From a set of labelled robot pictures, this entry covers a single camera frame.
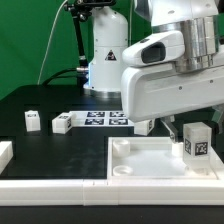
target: block with marker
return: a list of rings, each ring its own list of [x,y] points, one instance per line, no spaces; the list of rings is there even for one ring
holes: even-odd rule
[[[27,111],[25,112],[26,130],[40,131],[40,117],[38,111]]]
[[[147,136],[154,128],[155,120],[146,120],[134,123],[134,133],[135,135]]]
[[[191,170],[210,168],[211,134],[204,123],[184,125],[183,161]]]
[[[75,113],[62,113],[52,121],[53,133],[66,134],[72,128]]]

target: black table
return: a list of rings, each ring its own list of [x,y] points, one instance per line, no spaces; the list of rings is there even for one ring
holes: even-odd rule
[[[62,112],[121,110],[120,100],[83,96],[75,86],[24,86],[0,101],[0,141],[13,141],[14,158],[3,174],[10,179],[106,179],[108,137],[131,137],[132,127],[73,128],[52,133],[51,121]],[[41,131],[27,133],[24,112],[37,110]],[[176,125],[206,121],[211,110],[177,116]],[[167,136],[156,122],[153,136]],[[223,152],[223,135],[213,139]],[[1,223],[223,223],[222,206],[47,206],[1,207]]]

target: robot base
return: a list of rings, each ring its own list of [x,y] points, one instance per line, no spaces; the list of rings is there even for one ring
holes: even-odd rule
[[[84,94],[104,99],[119,99],[121,98],[121,92],[120,91],[114,91],[114,92],[108,92],[103,90],[95,90],[92,89],[89,85],[84,85]]]

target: cable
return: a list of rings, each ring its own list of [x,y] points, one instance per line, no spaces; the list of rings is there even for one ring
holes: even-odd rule
[[[49,53],[49,49],[50,49],[50,45],[51,45],[51,42],[52,42],[52,38],[53,38],[53,34],[54,34],[54,31],[55,31],[55,26],[57,24],[57,20],[58,20],[58,17],[59,17],[59,14],[64,6],[64,4],[67,2],[68,0],[65,0],[61,6],[59,7],[58,11],[57,11],[57,14],[55,16],[55,19],[54,19],[54,23],[53,23],[53,26],[52,26],[52,29],[51,29],[51,33],[50,33],[50,37],[49,37],[49,40],[48,40],[48,44],[47,44],[47,49],[46,49],[46,53],[45,53],[45,56],[44,56],[44,60],[42,62],[42,66],[41,66],[41,69],[40,69],[40,74],[39,74],[39,78],[38,78],[38,82],[37,82],[37,85],[40,85],[40,80],[41,80],[41,77],[43,75],[43,70],[44,70],[44,66],[45,66],[45,63],[46,63],[46,60],[47,60],[47,57],[48,57],[48,53]]]
[[[68,72],[76,72],[75,68],[69,68],[69,69],[64,69],[60,72],[55,73],[54,75],[52,75],[50,78],[48,78],[47,80],[45,80],[42,85],[47,85],[51,80],[56,79],[56,78],[60,78],[59,76]]]
[[[49,82],[51,82],[54,79],[67,79],[67,78],[78,78],[77,75],[65,75],[65,76],[58,76],[58,77],[53,77],[45,80],[42,85],[47,86]]]
[[[134,7],[134,0],[131,0],[130,3],[130,15],[129,15],[129,46],[132,44],[132,19],[133,19],[133,7]]]

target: white box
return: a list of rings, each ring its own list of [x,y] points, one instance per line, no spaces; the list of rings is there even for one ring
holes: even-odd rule
[[[0,142],[0,174],[13,157],[12,142]]]
[[[72,128],[72,114],[62,113],[52,120],[53,133],[66,134]]]
[[[202,122],[184,125],[183,161],[190,169],[210,168],[211,133]]]
[[[40,117],[38,111],[27,111],[25,112],[26,130],[29,131],[40,131]]]
[[[134,123],[134,134],[147,136],[154,128],[155,120]]]

